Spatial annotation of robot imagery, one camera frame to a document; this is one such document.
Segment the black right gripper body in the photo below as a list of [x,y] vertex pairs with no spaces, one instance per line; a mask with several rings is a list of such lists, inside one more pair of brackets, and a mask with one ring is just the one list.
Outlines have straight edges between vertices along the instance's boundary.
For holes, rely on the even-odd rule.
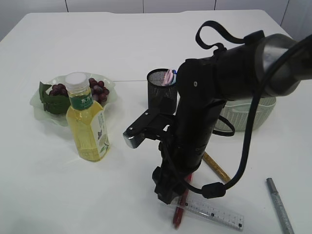
[[159,138],[158,149],[162,163],[153,171],[158,199],[170,204],[175,197],[182,195],[186,186],[180,181],[196,171],[202,159],[202,137],[188,136],[181,139]]

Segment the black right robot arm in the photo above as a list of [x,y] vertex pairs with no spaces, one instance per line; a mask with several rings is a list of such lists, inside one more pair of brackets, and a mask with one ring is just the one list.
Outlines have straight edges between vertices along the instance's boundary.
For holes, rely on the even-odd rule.
[[[242,177],[249,155],[259,100],[291,94],[312,77],[312,38],[249,36],[240,46],[210,58],[188,59],[178,70],[180,94],[175,116],[154,113],[149,130],[160,141],[162,163],[152,175],[159,200],[170,204],[189,189],[205,198],[225,195]],[[185,177],[202,161],[214,126],[227,101],[252,99],[238,170],[227,183],[196,188]]]

